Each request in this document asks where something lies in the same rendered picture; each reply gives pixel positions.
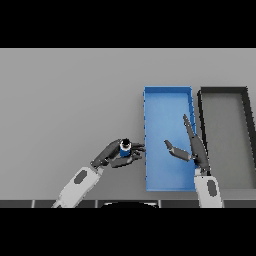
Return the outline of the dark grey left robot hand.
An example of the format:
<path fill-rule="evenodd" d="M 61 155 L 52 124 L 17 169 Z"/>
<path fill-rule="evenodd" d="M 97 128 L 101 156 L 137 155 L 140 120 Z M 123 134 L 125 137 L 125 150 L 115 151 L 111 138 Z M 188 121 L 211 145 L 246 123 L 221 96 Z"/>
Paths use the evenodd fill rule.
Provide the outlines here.
<path fill-rule="evenodd" d="M 103 151 L 91 161 L 94 169 L 110 165 L 112 168 L 119 168 L 132 164 L 134 161 L 142 158 L 141 152 L 145 152 L 145 145 L 132 143 L 131 154 L 128 157 L 120 156 L 120 143 L 123 139 L 116 139 L 109 143 Z"/>

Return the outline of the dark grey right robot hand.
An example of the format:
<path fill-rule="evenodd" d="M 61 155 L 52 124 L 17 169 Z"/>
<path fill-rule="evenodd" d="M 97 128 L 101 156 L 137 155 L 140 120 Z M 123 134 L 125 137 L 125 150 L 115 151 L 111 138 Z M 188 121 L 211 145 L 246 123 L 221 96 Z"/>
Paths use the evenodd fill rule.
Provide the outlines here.
<path fill-rule="evenodd" d="M 211 174 L 209 158 L 207 156 L 206 148 L 203 144 L 201 138 L 193 131 L 192 125 L 186 114 L 183 115 L 184 126 L 190 141 L 191 152 L 188 153 L 185 150 L 174 147 L 169 140 L 165 140 L 164 143 L 167 147 L 169 153 L 181 160 L 189 162 L 190 160 L 194 161 L 194 164 L 201 169 L 202 172 Z"/>

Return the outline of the blue pipe with pale ring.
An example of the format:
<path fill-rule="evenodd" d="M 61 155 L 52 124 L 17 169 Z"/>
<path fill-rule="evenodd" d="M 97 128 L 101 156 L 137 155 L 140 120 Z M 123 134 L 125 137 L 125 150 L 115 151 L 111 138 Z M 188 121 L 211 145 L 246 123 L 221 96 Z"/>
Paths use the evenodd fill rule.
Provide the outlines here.
<path fill-rule="evenodd" d="M 120 156 L 121 157 L 128 157 L 131 154 L 131 141 L 126 138 L 123 139 L 120 143 Z"/>

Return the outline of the dark grey bin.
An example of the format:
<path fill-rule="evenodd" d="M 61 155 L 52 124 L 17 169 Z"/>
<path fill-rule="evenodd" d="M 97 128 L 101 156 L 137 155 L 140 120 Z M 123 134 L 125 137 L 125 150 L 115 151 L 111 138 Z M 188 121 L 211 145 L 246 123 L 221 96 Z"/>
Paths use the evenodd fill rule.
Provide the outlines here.
<path fill-rule="evenodd" d="M 221 189 L 256 189 L 256 129 L 248 88 L 201 87 L 202 139 Z"/>

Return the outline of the blue bin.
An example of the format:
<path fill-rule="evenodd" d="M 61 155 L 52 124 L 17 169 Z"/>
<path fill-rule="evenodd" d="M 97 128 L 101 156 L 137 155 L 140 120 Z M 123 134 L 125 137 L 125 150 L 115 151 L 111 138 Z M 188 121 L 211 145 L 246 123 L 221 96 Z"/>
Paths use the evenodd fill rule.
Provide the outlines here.
<path fill-rule="evenodd" d="M 191 86 L 145 86 L 143 91 L 146 190 L 149 192 L 194 192 L 194 162 L 172 156 L 173 147 L 191 152 L 184 125 L 186 115 L 196 132 Z"/>

